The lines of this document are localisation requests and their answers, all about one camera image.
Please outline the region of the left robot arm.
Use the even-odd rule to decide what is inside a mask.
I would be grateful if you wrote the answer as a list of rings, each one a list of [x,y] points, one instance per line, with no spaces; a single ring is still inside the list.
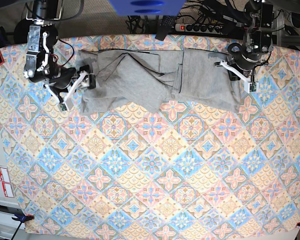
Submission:
[[[227,51],[232,58],[227,64],[249,78],[255,73],[256,67],[264,64],[264,55],[273,49],[273,5],[261,0],[250,0],[246,3],[243,13],[236,10],[232,12],[236,20],[245,20],[247,29],[241,44],[232,43],[228,46]]]

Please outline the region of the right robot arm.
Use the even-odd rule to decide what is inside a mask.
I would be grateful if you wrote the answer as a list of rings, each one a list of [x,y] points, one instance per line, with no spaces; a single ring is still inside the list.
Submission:
[[[27,35],[27,53],[24,76],[32,83],[42,82],[44,87],[54,93],[69,93],[77,89],[94,89],[95,77],[89,67],[79,70],[66,68],[65,63],[58,63],[54,53],[56,43],[65,43],[59,39],[56,23],[63,21],[63,3],[57,0],[34,0],[26,3],[26,19],[32,23]]]

